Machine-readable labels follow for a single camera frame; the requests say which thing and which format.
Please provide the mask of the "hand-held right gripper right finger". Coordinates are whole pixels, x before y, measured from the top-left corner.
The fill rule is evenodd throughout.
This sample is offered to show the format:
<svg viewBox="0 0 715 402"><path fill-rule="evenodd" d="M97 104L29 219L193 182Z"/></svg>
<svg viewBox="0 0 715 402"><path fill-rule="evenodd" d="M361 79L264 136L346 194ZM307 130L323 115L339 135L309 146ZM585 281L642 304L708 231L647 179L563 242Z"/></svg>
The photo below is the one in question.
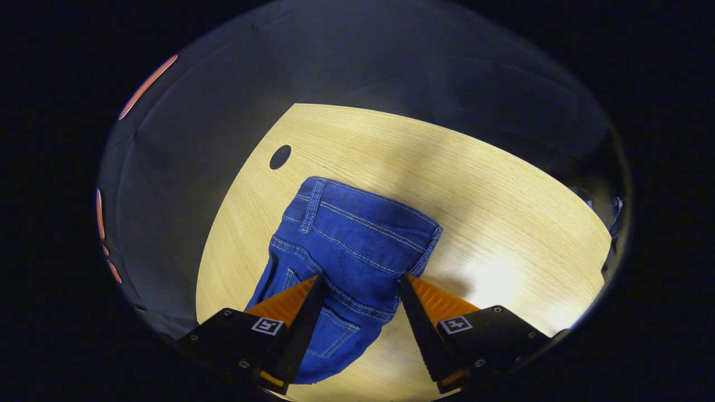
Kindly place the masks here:
<svg viewBox="0 0 715 402"><path fill-rule="evenodd" d="M500 384L569 333L547 336L502 305L478 308L413 275L400 279L400 298L440 394Z"/></svg>

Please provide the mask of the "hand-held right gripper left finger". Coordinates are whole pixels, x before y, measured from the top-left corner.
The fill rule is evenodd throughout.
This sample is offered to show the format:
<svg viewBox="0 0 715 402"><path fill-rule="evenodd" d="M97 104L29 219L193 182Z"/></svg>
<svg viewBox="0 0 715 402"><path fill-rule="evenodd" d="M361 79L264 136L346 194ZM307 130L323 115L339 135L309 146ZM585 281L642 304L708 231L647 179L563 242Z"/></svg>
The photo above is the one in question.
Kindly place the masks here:
<svg viewBox="0 0 715 402"><path fill-rule="evenodd" d="M326 293L324 276L315 275L245 311L218 311L177 346L245 394L286 394L306 355Z"/></svg>

